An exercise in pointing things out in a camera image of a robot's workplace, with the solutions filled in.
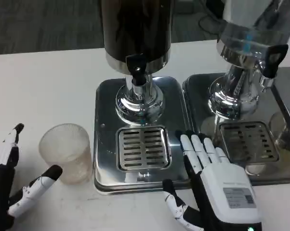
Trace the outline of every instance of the gray carpet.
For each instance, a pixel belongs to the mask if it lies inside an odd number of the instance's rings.
[[[176,7],[172,42],[217,38],[198,26],[206,15],[199,0],[188,13]],[[202,27],[215,33],[219,24],[205,18]],[[0,0],[0,54],[102,47],[98,0]]]

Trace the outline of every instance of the robot finger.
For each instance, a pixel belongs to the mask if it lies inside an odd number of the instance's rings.
[[[224,151],[221,148],[216,148],[216,152],[222,163],[230,163],[229,159],[227,158],[227,156],[225,155]]]
[[[207,153],[205,152],[203,144],[201,143],[201,141],[197,135],[192,135],[191,141],[193,143],[193,147],[194,147],[196,153],[198,154],[198,157],[201,161],[201,164],[203,165],[203,168],[205,168],[207,165],[210,164],[210,161],[209,161]]]
[[[164,200],[168,205],[175,219],[180,218],[184,214],[185,203],[177,196],[173,182],[170,179],[162,182]]]
[[[212,144],[212,141],[209,138],[205,138],[204,145],[205,145],[207,155],[211,159],[211,162],[212,163],[220,163],[221,161],[220,161],[218,154],[217,154],[217,152]]]
[[[192,146],[192,143],[187,135],[181,135],[180,141],[182,143],[184,151],[193,151],[194,152],[194,148]]]
[[[162,184],[165,202],[174,218],[188,230],[203,231],[200,212],[186,205],[182,199],[177,196],[171,180],[164,180]]]
[[[202,165],[200,164],[199,160],[198,160],[198,155],[196,152],[194,151],[185,151],[184,152],[184,156],[188,157],[188,160],[190,162],[190,168],[193,169],[195,174],[198,174],[200,171],[202,171]]]

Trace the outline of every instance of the chrome dispenser base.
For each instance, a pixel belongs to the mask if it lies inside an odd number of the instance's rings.
[[[96,92],[94,184],[103,194],[155,191],[171,179],[176,188],[188,187],[178,134],[189,128],[178,82],[154,77],[164,96],[164,109],[146,126],[124,122],[116,112],[116,95],[125,79],[110,79]]]
[[[285,84],[288,84],[285,77],[287,74],[288,72],[286,69],[282,69],[278,72],[277,79],[281,78],[284,86]],[[183,83],[185,102],[187,104],[188,115],[193,130],[195,132],[203,132],[214,138],[216,146],[220,146],[227,153],[230,147],[226,148],[225,144],[229,143],[229,141],[225,140],[225,134],[221,134],[224,129],[221,125],[229,122],[229,126],[231,125],[232,129],[238,130],[235,131],[238,133],[238,137],[236,137],[238,142],[243,142],[244,139],[240,139],[242,134],[239,134],[239,129],[236,129],[236,127],[241,128],[246,122],[250,122],[250,124],[256,125],[254,128],[257,128],[257,126],[266,126],[266,129],[263,128],[262,131],[265,132],[268,130],[269,132],[264,134],[260,133],[258,135],[263,135],[265,137],[268,135],[270,136],[266,139],[266,142],[268,142],[266,143],[268,148],[265,147],[262,150],[259,149],[258,156],[253,158],[249,156],[249,158],[246,158],[246,160],[234,161],[234,163],[239,164],[245,168],[253,185],[290,183],[290,152],[284,149],[281,150],[277,146],[275,137],[272,135],[273,131],[270,130],[270,128],[273,128],[272,124],[270,124],[270,122],[273,123],[272,117],[276,112],[281,112],[279,107],[280,104],[283,104],[283,102],[279,100],[279,93],[277,92],[276,88],[274,87],[275,90],[268,90],[266,93],[260,93],[259,105],[255,113],[250,115],[247,119],[236,122],[223,119],[219,120],[210,110],[209,87],[221,75],[222,74],[194,75],[190,76],[188,80]],[[260,92],[261,88],[259,87],[258,82],[255,82],[255,86]],[[273,155],[266,153],[267,150],[271,150]],[[231,160],[234,160],[238,156],[229,157]]]

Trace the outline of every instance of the black tap handle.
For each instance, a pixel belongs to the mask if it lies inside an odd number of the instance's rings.
[[[260,62],[259,69],[263,76],[274,78],[280,63],[284,60],[289,46],[287,44],[271,46],[268,48],[266,57]]]
[[[126,56],[126,63],[135,86],[142,86],[146,83],[147,59],[143,54],[133,54]]]

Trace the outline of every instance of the label on robot hand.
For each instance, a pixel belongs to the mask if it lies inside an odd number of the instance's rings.
[[[256,208],[252,194],[247,188],[223,188],[230,208]]]

